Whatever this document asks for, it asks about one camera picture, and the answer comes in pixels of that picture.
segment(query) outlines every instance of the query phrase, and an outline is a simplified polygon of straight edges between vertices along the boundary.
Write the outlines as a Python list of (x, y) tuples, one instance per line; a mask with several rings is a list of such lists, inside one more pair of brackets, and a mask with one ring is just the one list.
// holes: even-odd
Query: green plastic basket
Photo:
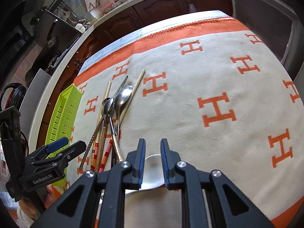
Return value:
[[(60, 93), (52, 113), (49, 128), (47, 130), (47, 138), (45, 140), (46, 145), (53, 143), (62, 137), (67, 137), (70, 140), (81, 97), (82, 93), (74, 84), (70, 85), (67, 89)], [(67, 148), (69, 145), (70, 143), (56, 152), (51, 153), (48, 157), (51, 158), (56, 156), (56, 154)], [(53, 186), (66, 185), (66, 182), (67, 179), (65, 177), (64, 179), (53, 183)]]

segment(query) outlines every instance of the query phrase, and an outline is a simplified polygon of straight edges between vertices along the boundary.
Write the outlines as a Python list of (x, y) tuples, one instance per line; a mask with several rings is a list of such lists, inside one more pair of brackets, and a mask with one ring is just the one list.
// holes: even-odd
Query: pile of utensils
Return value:
[[(113, 167), (113, 165), (117, 164), (118, 162), (123, 161), (119, 149), (119, 133), (120, 133), (119, 126), (124, 118), (124, 115), (126, 114), (130, 102), (144, 74), (145, 74), (145, 70), (141, 72), (134, 87), (124, 86), (128, 79), (128, 76), (126, 76), (112, 97), (108, 97), (112, 84), (111, 81), (108, 82), (106, 90), (104, 92), (102, 106), (99, 111), (96, 129), (93, 133), (93, 136), (83, 156), (79, 170), (83, 169), (85, 159), (87, 158), (92, 145), (93, 145), (93, 149), (91, 156), (91, 170), (94, 170), (95, 172), (102, 172), (104, 170), (105, 164), (107, 162), (111, 150), (112, 150), (111, 167)], [(116, 121), (115, 121), (115, 125), (113, 126), (112, 116), (114, 114), (116, 117)], [(108, 125), (110, 126), (111, 129), (112, 139), (110, 140), (107, 149), (105, 151), (104, 157), (102, 158)]]

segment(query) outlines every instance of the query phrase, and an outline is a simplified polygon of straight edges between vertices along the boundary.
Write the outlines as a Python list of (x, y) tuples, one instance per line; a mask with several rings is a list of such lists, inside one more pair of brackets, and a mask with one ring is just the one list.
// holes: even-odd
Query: person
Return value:
[[(47, 197), (44, 202), (45, 208), (49, 208), (55, 202), (55, 194), (52, 189), (52, 185), (47, 185)], [(18, 201), (17, 225), (20, 228), (29, 228), (37, 219), (35, 214), (37, 212), (36, 207), (29, 200), (22, 198)]]

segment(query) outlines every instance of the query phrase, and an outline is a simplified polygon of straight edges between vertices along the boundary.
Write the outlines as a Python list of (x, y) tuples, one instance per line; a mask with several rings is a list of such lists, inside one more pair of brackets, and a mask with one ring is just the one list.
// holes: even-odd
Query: triangular cutout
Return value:
[(84, 189), (84, 185), (79, 185), (69, 196), (58, 206), (57, 212), (69, 217), (73, 217), (78, 206), (79, 199)]
[(223, 189), (233, 216), (237, 216), (249, 211), (249, 207), (227, 184), (223, 185)]

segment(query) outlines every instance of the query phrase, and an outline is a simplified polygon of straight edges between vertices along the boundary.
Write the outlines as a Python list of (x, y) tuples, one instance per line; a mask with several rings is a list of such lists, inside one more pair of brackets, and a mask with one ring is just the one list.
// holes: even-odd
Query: human hand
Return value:
[[(45, 208), (49, 208), (55, 202), (55, 194), (53, 192), (52, 186), (47, 185), (47, 197), (44, 202)], [(35, 214), (37, 212), (36, 207), (31, 201), (26, 198), (22, 198), (18, 201), (21, 210), (30, 218), (37, 219)]]

